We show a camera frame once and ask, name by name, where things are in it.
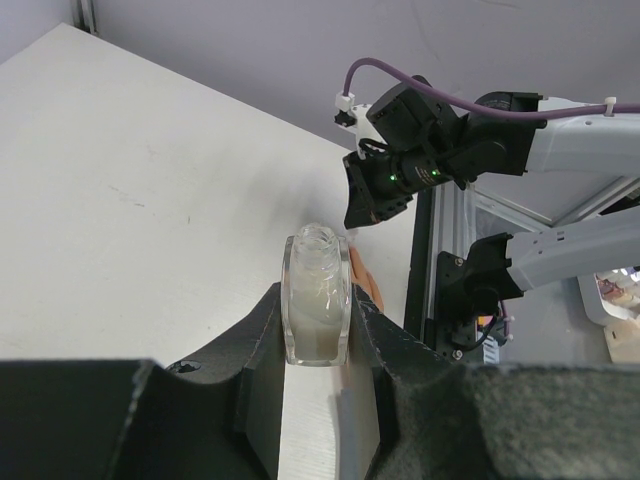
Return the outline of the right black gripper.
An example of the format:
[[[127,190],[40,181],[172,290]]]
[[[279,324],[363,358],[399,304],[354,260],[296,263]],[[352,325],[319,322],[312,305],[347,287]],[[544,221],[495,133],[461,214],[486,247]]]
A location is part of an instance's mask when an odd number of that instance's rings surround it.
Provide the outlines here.
[[[348,182],[346,228],[364,228],[387,221],[407,209],[413,195],[403,189],[400,174],[388,156],[361,158],[356,151],[343,158]]]

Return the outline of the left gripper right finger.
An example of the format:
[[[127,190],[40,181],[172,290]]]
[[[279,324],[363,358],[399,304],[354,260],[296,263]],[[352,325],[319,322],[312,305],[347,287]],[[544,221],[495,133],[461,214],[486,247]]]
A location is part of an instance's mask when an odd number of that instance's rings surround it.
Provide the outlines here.
[[[350,376],[368,479],[635,479],[635,365],[450,361],[352,291]]]

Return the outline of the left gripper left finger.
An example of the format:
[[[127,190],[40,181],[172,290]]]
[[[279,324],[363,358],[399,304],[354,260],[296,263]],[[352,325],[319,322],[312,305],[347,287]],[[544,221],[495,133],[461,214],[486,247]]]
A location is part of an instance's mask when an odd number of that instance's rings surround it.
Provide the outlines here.
[[[5,479],[274,479],[285,349],[281,287],[168,367],[152,360],[1,365]]]

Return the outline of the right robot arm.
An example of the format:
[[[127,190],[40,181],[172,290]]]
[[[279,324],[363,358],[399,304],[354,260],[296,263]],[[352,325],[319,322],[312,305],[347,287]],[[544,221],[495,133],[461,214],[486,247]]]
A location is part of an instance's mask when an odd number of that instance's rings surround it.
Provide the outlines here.
[[[414,76],[377,102],[335,100],[336,123],[355,149],[344,160],[349,229],[391,219],[412,197],[442,185],[470,187],[483,176],[553,173],[552,198],[569,193],[571,174],[639,176],[639,109],[608,99],[580,104],[536,93],[492,92],[456,102]],[[631,208],[538,233],[474,242],[442,300],[465,312],[569,277],[639,261],[639,211]]]

